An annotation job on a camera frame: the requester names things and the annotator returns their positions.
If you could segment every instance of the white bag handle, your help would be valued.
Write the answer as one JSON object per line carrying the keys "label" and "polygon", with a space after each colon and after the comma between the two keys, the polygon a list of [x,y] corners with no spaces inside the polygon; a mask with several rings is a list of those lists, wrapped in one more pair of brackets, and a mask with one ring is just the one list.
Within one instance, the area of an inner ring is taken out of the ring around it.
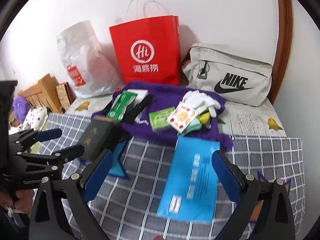
{"label": "white bag handle", "polygon": [[[126,11],[125,16],[124,16],[124,22],[127,22],[126,17],[127,17],[128,11],[129,11],[129,9],[130,9],[131,4],[133,3],[133,1],[134,1],[134,0],[131,0],[130,3],[129,3],[129,6],[128,6],[127,11]],[[169,15],[169,12],[168,12],[167,8],[166,8],[164,5],[162,5],[161,3],[159,3],[159,2],[157,2],[157,1],[155,1],[155,0],[149,0],[148,2],[145,2],[144,5],[143,5],[143,9],[142,9],[142,11],[143,11],[143,18],[148,18],[147,13],[146,13],[146,4],[147,4],[147,3],[155,3],[155,4],[157,5],[157,7],[158,7],[158,11],[160,11],[159,5],[161,5],[161,6],[164,8],[164,10],[166,11],[166,13],[167,13],[166,15]],[[136,19],[139,19],[139,16],[138,16],[139,6],[138,6],[138,5],[139,5],[139,0],[137,0],[137,4],[136,4],[136,8],[137,8]]]}

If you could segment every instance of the light green package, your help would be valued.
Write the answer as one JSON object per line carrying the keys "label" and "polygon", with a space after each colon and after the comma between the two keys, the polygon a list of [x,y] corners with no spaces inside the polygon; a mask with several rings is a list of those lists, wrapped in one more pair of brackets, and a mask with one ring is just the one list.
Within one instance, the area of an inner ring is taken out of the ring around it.
{"label": "light green package", "polygon": [[119,96],[118,101],[116,101],[111,107],[107,117],[110,117],[117,122],[121,122],[127,107],[135,100],[136,97],[137,94],[124,90]]}
{"label": "light green package", "polygon": [[169,129],[171,126],[167,122],[168,116],[175,110],[169,107],[160,111],[149,113],[150,125],[154,132]]}

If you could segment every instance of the nike swoosh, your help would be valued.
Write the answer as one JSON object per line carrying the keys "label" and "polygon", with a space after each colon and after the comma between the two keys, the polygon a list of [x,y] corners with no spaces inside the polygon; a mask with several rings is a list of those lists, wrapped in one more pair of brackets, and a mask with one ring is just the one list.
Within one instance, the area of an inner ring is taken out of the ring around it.
{"label": "nike swoosh", "polygon": [[220,80],[214,87],[214,91],[218,94],[225,94],[225,93],[230,93],[230,92],[252,89],[252,88],[222,88],[220,85],[221,81],[222,80]]}

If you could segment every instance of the grid tablecloth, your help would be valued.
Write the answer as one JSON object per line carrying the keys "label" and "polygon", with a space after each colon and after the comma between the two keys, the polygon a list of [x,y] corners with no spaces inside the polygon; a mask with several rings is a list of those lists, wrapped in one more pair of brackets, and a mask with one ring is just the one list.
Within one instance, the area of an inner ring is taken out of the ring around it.
{"label": "grid tablecloth", "polygon": [[[60,138],[42,143],[39,153],[69,147],[78,139],[90,123],[80,116],[49,115],[47,129],[61,128]],[[290,201],[293,210],[296,238],[305,207],[305,183],[302,161],[302,145],[298,138],[233,137],[234,147],[226,153],[228,159],[239,166],[244,174],[273,182],[281,178],[290,182]],[[111,239],[152,240],[163,236],[166,240],[211,240],[221,231],[235,209],[221,183],[215,218],[212,223],[181,222],[156,216],[162,191],[171,166],[174,148],[150,144],[132,138],[121,158],[130,180],[107,176],[97,197],[89,202],[92,213]],[[81,172],[84,166],[78,160],[66,163],[63,178]],[[72,216],[67,200],[63,200],[65,212],[76,237],[84,239]],[[254,224],[248,224],[242,239],[246,239]]]}

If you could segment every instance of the metal screw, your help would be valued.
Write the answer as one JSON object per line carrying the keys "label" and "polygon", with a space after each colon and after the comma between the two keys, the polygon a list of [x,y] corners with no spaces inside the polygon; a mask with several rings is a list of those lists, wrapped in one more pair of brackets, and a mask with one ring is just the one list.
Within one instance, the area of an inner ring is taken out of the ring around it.
{"label": "metal screw", "polygon": [[277,181],[277,184],[283,185],[283,180],[282,179],[277,179],[276,181]]}
{"label": "metal screw", "polygon": [[79,173],[74,173],[71,175],[71,179],[75,180],[75,179],[79,179],[80,175]]}
{"label": "metal screw", "polygon": [[245,176],[245,178],[246,178],[247,180],[250,180],[250,181],[253,181],[253,180],[254,180],[254,176],[251,175],[251,174],[247,174],[247,175]]}
{"label": "metal screw", "polygon": [[46,183],[46,182],[48,182],[48,180],[49,180],[48,177],[43,177],[43,178],[41,179],[41,182],[42,182],[42,183]]}

